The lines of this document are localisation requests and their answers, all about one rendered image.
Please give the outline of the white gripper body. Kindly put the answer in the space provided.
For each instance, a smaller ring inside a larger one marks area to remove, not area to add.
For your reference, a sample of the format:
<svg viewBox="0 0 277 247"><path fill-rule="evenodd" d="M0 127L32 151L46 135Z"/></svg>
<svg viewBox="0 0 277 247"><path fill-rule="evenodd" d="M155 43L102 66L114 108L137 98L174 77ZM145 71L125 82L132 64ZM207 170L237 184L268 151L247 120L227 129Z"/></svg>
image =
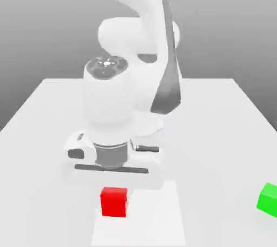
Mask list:
<svg viewBox="0 0 277 247"><path fill-rule="evenodd" d="M93 188L159 189L163 185L163 157L132 155L118 169L105 169L85 159L61 160L61 175L70 185Z"/></svg>

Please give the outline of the small red cube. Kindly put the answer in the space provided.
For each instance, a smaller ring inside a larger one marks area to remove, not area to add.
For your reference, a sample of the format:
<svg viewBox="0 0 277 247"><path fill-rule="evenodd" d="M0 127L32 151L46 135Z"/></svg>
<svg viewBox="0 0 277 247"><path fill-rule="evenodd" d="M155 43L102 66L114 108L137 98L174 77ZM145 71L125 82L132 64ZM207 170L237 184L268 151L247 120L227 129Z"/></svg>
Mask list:
<svg viewBox="0 0 277 247"><path fill-rule="evenodd" d="M100 194L102 216L126 218L127 193L126 188L104 187Z"/></svg>

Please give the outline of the small green cube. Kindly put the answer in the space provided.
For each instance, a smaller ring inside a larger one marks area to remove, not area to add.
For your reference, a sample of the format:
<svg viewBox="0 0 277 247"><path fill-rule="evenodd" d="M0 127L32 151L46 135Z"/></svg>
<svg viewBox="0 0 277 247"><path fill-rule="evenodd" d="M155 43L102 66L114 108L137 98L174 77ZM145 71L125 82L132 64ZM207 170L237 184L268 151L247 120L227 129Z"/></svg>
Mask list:
<svg viewBox="0 0 277 247"><path fill-rule="evenodd" d="M256 208L277 218L277 185L265 184L259 194Z"/></svg>

